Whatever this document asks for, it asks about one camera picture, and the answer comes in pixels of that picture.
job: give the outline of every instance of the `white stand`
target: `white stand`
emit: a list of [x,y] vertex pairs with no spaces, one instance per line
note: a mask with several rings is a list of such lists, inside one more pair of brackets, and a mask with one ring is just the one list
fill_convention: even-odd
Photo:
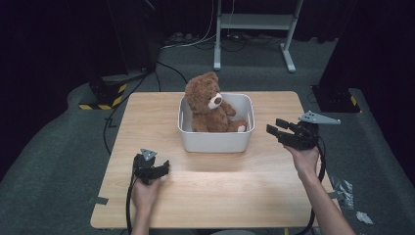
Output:
[[287,30],[288,35],[285,43],[281,43],[281,50],[289,72],[295,72],[293,59],[289,48],[293,39],[294,30],[299,19],[303,0],[298,0],[293,15],[255,15],[255,14],[222,14],[222,0],[217,4],[216,42],[214,45],[213,69],[220,70],[220,30],[223,28],[246,28],[246,29],[276,29]]

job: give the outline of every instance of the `brown teddy bear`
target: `brown teddy bear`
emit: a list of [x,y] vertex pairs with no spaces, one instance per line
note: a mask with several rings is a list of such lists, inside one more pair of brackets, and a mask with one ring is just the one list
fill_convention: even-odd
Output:
[[232,120],[235,109],[222,99],[219,78],[213,72],[192,78],[185,89],[185,98],[192,111],[194,132],[244,132],[244,119]]

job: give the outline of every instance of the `teddy bear paw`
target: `teddy bear paw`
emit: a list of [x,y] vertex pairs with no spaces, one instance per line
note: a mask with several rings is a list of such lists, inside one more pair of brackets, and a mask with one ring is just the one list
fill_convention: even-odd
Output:
[[238,127],[238,132],[244,132],[247,128],[244,125]]

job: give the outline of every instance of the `white plastic bin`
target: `white plastic bin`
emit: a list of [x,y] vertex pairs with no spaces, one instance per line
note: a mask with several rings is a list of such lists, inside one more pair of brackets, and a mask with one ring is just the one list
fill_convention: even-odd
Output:
[[185,97],[180,101],[178,128],[181,132],[183,147],[188,152],[198,153],[239,153],[247,150],[254,130],[254,109],[250,97],[244,94],[221,93],[222,99],[236,110],[232,119],[243,118],[247,121],[245,132],[193,132],[192,111]]

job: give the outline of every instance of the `wooden table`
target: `wooden table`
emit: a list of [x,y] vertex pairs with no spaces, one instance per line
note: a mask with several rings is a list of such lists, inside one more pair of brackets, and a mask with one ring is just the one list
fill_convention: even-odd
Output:
[[[255,228],[304,227],[310,203],[291,154],[266,133],[275,118],[297,123],[304,114],[294,92],[236,92],[248,95],[255,128],[247,151],[235,154],[188,153],[177,125],[183,92],[134,93],[128,100],[91,224],[125,228],[125,198],[133,159],[140,149],[158,152],[157,165],[170,160],[151,227]],[[323,185],[333,188],[326,175]],[[131,203],[131,219],[135,208]]]

